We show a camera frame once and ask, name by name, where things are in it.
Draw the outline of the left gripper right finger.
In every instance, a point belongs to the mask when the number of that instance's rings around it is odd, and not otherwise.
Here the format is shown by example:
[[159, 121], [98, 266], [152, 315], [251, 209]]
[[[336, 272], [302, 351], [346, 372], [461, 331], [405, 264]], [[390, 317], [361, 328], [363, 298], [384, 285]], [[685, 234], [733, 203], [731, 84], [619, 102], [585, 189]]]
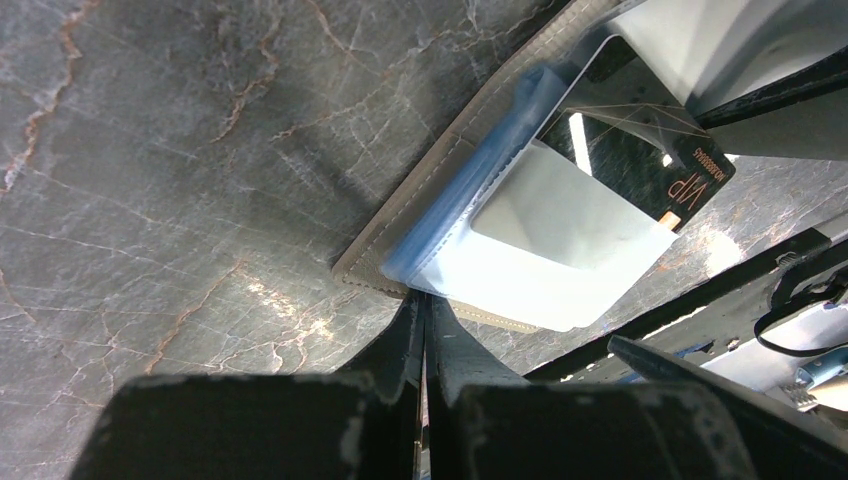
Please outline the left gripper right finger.
[[727, 409], [684, 382], [533, 383], [423, 298], [436, 479], [752, 479]]

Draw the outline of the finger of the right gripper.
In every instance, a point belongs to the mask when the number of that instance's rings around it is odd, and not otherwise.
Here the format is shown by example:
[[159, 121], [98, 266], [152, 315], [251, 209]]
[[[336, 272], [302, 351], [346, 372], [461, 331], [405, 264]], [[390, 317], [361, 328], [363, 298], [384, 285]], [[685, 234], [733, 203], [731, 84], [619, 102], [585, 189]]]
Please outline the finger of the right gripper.
[[816, 418], [650, 345], [621, 336], [607, 349], [647, 380], [698, 384], [733, 418], [761, 479], [845, 479], [847, 435]]

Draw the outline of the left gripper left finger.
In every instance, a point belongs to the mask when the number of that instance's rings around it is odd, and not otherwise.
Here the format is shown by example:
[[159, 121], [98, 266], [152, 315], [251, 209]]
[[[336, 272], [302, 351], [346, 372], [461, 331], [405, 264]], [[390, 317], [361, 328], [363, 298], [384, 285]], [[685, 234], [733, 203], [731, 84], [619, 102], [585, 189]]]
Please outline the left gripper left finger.
[[326, 374], [141, 376], [97, 420], [75, 479], [415, 479], [423, 296]]

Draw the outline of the grey card holder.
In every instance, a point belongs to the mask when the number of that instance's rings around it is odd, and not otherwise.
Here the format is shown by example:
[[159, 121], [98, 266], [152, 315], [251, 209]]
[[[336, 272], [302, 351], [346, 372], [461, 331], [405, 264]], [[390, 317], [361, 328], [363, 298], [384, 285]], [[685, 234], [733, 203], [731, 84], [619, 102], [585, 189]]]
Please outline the grey card holder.
[[566, 332], [602, 317], [676, 240], [600, 181], [584, 109], [568, 159], [538, 132], [634, 1], [574, 1], [484, 84], [333, 266], [342, 283], [445, 298], [465, 319]]

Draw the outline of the black VIP credit card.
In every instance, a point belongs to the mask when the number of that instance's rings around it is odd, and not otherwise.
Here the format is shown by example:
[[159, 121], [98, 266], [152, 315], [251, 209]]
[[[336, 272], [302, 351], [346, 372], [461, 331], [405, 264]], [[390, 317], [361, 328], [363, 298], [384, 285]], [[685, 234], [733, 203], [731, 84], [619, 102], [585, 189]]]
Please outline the black VIP credit card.
[[673, 232], [736, 173], [620, 36], [603, 43], [537, 138]]

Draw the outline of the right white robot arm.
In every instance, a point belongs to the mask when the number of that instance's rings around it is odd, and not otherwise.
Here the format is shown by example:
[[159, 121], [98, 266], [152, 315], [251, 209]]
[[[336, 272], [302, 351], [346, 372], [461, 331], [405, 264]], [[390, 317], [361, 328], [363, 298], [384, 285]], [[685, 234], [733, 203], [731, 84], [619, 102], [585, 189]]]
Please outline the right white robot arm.
[[[709, 2], [691, 32], [643, 34], [688, 109], [746, 155], [847, 157], [847, 5]], [[812, 414], [813, 390], [847, 390], [847, 218], [837, 215], [530, 373], [591, 360], [630, 370], [623, 390], [662, 396], [662, 437], [620, 414], [603, 465], [636, 478], [843, 479], [847, 435]]]

